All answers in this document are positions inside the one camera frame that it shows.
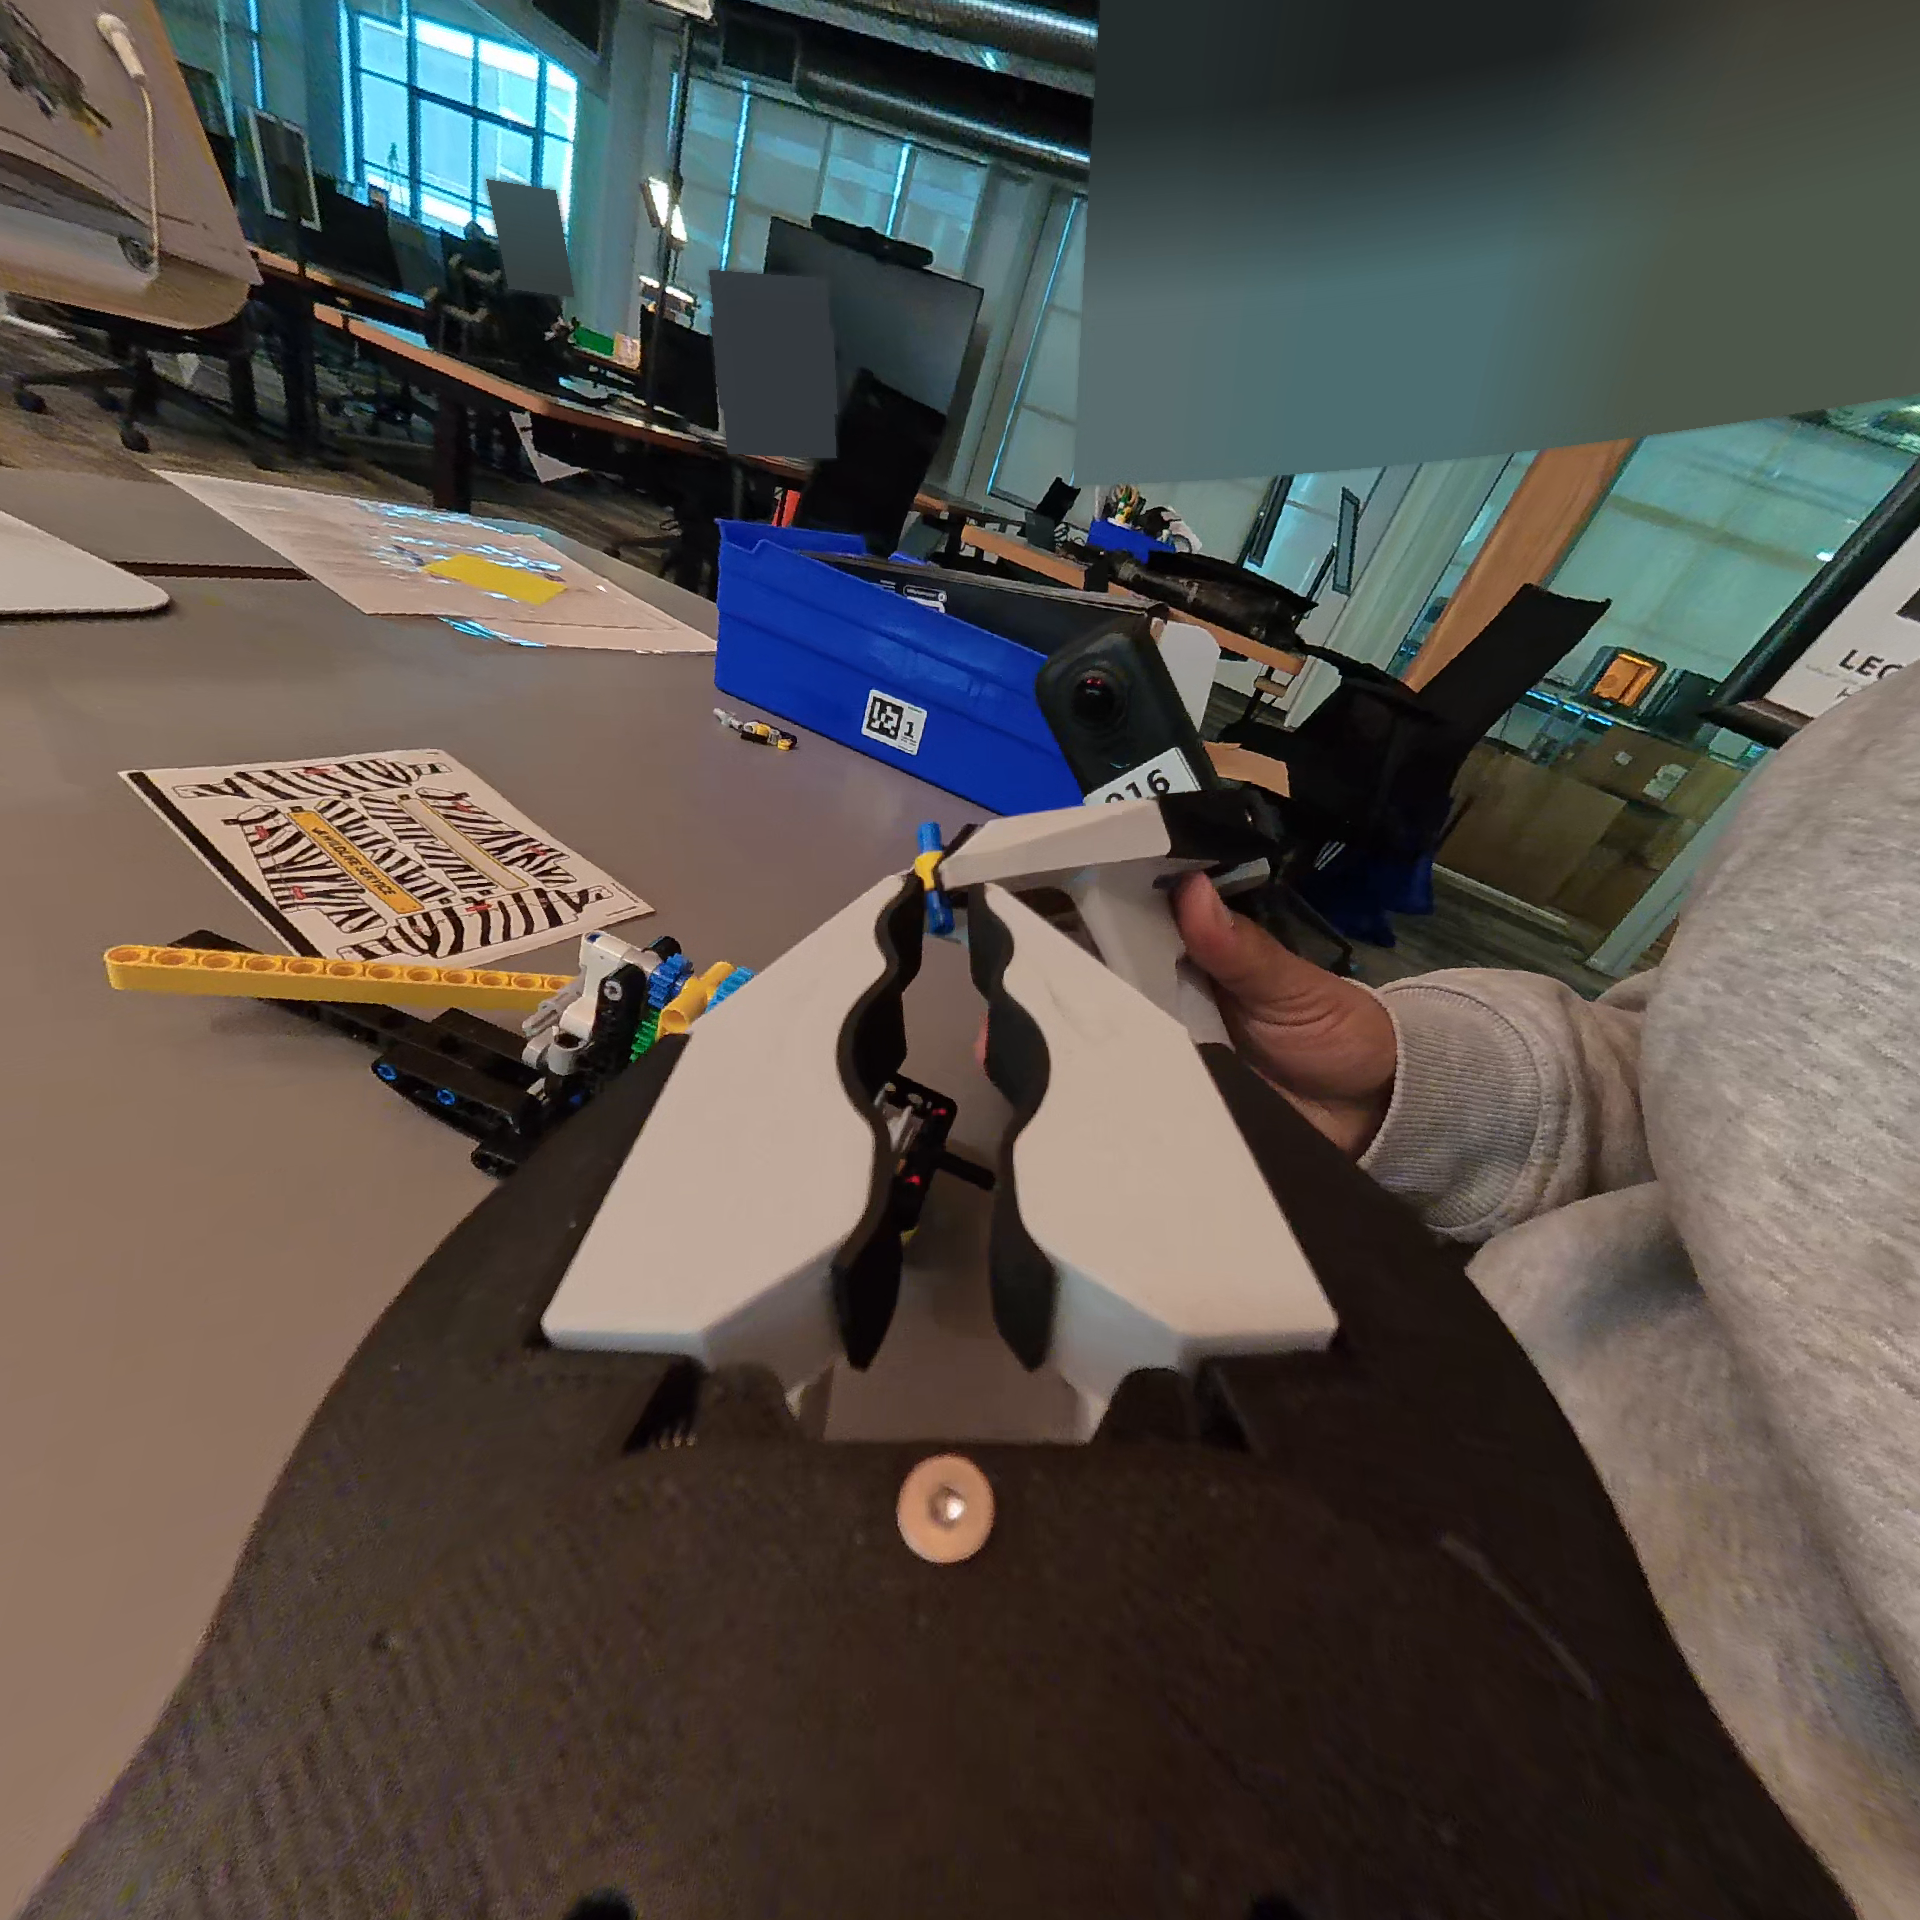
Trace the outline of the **black bag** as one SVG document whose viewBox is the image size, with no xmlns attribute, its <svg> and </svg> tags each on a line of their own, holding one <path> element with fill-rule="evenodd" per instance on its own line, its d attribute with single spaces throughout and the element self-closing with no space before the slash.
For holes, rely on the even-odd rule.
<svg viewBox="0 0 1920 1920">
<path fill-rule="evenodd" d="M 1095 562 L 1111 575 L 1114 586 L 1145 602 L 1277 650 L 1296 642 L 1316 606 L 1308 594 L 1269 583 L 1245 567 L 1194 554 L 1153 552 L 1136 559 L 1103 550 Z"/>
</svg>

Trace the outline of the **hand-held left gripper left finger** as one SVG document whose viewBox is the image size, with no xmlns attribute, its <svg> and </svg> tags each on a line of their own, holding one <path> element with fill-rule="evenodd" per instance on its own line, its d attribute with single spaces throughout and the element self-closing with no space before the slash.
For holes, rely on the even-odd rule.
<svg viewBox="0 0 1920 1920">
<path fill-rule="evenodd" d="M 923 892 L 895 874 L 703 1012 L 543 1318 L 555 1351 L 753 1364 L 789 1398 L 843 1351 L 832 1262 L 885 1131 L 842 1064 L 868 993 L 900 1012 Z"/>
</svg>

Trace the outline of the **large black monitor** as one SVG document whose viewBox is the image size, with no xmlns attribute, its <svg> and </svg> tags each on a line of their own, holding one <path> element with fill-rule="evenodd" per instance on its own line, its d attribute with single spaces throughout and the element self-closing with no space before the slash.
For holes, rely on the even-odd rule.
<svg viewBox="0 0 1920 1920">
<path fill-rule="evenodd" d="M 826 282 L 835 403 L 850 398 L 861 371 L 873 372 L 945 419 L 935 439 L 935 457 L 941 459 L 968 412 L 981 288 L 935 272 L 923 248 L 832 216 L 817 216 L 809 224 L 776 218 L 762 268 Z"/>
</svg>

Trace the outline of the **black yellow lego vehicle model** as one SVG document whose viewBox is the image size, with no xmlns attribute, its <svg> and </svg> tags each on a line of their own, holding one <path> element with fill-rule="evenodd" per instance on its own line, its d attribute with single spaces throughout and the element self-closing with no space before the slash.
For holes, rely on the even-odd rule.
<svg viewBox="0 0 1920 1920">
<path fill-rule="evenodd" d="M 581 942 L 579 968 L 431 968 L 265 954 L 194 934 L 104 956 L 119 993 L 267 1001 L 372 1052 L 372 1072 L 471 1140 L 471 1163 L 507 1179 L 664 1040 L 740 993 L 753 971 L 696 970 L 681 945 Z"/>
</svg>

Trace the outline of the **lego instruction booklet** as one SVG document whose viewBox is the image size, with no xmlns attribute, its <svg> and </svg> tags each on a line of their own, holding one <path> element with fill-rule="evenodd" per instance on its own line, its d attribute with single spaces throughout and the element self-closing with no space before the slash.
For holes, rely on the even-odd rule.
<svg viewBox="0 0 1920 1920">
<path fill-rule="evenodd" d="M 5 270 L 140 302 L 160 270 L 154 80 L 131 25 L 3 4 Z"/>
</svg>

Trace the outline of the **black office chair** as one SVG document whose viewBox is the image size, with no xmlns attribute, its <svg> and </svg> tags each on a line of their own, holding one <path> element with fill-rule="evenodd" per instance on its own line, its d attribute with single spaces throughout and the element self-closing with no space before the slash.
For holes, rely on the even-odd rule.
<svg viewBox="0 0 1920 1920">
<path fill-rule="evenodd" d="M 1295 729 L 1289 801 L 1322 838 L 1303 897 L 1344 935 L 1392 945 L 1389 919 L 1431 907 L 1431 866 L 1474 743 L 1608 615 L 1610 599 L 1519 587 L 1493 623 L 1413 689 L 1322 644 L 1338 689 Z"/>
</svg>

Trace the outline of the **clear plastic sheet yellow patch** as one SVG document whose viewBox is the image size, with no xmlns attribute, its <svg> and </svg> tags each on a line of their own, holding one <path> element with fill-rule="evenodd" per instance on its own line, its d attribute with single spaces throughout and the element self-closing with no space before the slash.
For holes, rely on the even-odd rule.
<svg viewBox="0 0 1920 1920">
<path fill-rule="evenodd" d="M 712 656 L 716 638 L 543 532 L 232 479 L 160 479 L 372 617 L 440 617 L 536 648 Z"/>
</svg>

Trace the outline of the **person's right hand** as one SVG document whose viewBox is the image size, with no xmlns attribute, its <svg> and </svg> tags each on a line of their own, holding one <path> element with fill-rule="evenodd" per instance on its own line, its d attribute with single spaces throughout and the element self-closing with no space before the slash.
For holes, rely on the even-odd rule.
<svg viewBox="0 0 1920 1920">
<path fill-rule="evenodd" d="M 1172 892 L 1185 952 L 1210 984 L 1239 1056 L 1351 1162 L 1385 1126 L 1399 1038 L 1378 998 L 1232 913 L 1212 878 Z"/>
</svg>

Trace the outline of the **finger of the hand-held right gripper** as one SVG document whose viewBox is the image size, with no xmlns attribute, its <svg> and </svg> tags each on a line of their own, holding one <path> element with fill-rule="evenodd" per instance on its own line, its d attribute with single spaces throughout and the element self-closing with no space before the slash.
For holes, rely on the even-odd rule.
<svg viewBox="0 0 1920 1920">
<path fill-rule="evenodd" d="M 1172 854 L 1159 801 L 1107 801 L 995 818 L 947 850 L 940 884 L 964 894 L 984 883 L 1060 884 L 1060 875 L 1145 864 L 1187 874 L 1200 856 Z"/>
</svg>

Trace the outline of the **person's right forearm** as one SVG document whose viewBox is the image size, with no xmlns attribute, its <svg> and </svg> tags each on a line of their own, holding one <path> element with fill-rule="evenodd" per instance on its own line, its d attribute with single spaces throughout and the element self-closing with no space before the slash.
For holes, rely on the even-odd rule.
<svg viewBox="0 0 1920 1920">
<path fill-rule="evenodd" d="M 1396 1074 L 1360 1168 L 1474 1246 L 1649 1185 L 1641 1027 L 1658 984 L 1653 970 L 1583 1000 L 1527 971 L 1440 970 L 1378 991 Z"/>
</svg>

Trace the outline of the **blue storage bin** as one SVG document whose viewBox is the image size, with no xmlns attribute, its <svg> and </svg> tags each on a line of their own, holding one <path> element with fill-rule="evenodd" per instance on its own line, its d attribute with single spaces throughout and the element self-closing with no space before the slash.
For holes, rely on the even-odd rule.
<svg viewBox="0 0 1920 1920">
<path fill-rule="evenodd" d="M 719 691 L 995 814 L 1081 803 L 1041 713 L 1043 655 L 850 569 L 852 535 L 720 519 Z"/>
</svg>

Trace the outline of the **small blue organizer bin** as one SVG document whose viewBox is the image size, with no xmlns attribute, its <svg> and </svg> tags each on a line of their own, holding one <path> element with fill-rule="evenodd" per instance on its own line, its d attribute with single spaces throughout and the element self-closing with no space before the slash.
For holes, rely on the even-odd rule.
<svg viewBox="0 0 1920 1920">
<path fill-rule="evenodd" d="M 1088 547 L 1135 560 L 1148 560 L 1155 554 L 1196 555 L 1203 552 L 1188 522 L 1170 505 L 1148 498 L 1136 486 L 1114 486 L 1095 492 Z"/>
</svg>

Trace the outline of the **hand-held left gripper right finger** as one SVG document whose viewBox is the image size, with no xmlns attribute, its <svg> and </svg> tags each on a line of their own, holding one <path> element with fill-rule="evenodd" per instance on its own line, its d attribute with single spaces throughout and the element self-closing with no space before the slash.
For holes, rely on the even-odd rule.
<svg viewBox="0 0 1920 1920">
<path fill-rule="evenodd" d="M 1136 1374 L 1323 1354 L 1338 1312 L 1215 1078 L 1228 1027 L 1156 884 L 1098 887 L 1093 952 L 1007 884 L 969 889 L 1001 1140 L 991 1283 L 1023 1364 L 1093 1430 Z"/>
</svg>

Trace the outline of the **zebra striped sticker sheet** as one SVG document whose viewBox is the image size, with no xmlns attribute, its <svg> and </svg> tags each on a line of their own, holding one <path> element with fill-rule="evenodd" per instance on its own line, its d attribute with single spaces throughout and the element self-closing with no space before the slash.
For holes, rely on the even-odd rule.
<svg viewBox="0 0 1920 1920">
<path fill-rule="evenodd" d="M 119 779 L 307 958 L 489 968 L 656 913 L 442 750 Z"/>
</svg>

